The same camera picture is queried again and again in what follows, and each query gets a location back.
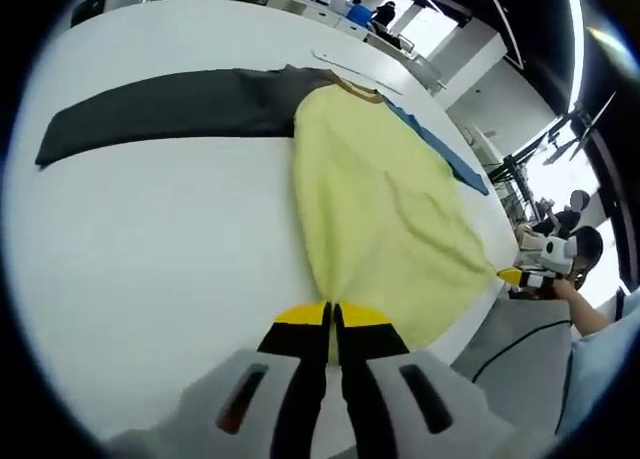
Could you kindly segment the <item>person's right hand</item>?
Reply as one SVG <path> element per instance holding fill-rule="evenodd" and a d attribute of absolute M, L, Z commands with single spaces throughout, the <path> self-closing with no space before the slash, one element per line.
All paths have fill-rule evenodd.
<path fill-rule="evenodd" d="M 537 293 L 539 299 L 564 301 L 573 300 L 576 294 L 573 283 L 567 279 L 553 279 L 543 285 Z"/>

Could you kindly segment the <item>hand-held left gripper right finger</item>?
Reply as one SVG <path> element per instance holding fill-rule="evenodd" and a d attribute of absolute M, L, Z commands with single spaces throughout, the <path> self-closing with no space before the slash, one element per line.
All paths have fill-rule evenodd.
<path fill-rule="evenodd" d="M 505 423 L 449 365 L 412 352 L 383 314 L 340 303 L 342 395 L 360 458 L 490 458 Z"/>

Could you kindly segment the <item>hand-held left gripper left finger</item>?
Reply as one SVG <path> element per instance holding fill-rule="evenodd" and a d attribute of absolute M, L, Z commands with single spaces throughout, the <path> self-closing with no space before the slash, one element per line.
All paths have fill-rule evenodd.
<path fill-rule="evenodd" d="M 186 387 L 176 409 L 107 444 L 111 458 L 307 458 L 326 391 L 331 306 L 278 315 L 254 350 L 240 349 Z"/>

